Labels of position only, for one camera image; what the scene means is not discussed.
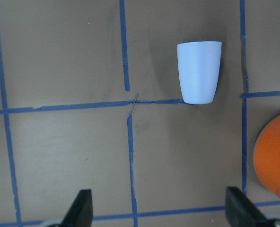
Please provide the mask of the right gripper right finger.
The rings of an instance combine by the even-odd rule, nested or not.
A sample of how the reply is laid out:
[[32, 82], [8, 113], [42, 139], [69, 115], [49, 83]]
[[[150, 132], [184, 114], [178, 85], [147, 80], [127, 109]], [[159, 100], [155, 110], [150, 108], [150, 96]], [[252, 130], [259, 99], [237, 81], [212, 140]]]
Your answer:
[[272, 222], [238, 187], [226, 188], [225, 216], [231, 227], [272, 227]]

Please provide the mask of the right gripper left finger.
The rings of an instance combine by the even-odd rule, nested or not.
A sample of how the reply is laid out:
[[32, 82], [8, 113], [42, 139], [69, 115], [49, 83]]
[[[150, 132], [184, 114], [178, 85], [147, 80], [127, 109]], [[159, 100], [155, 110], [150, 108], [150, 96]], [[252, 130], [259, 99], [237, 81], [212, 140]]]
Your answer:
[[61, 227], [90, 227], [93, 221], [91, 189], [80, 190], [61, 222]]

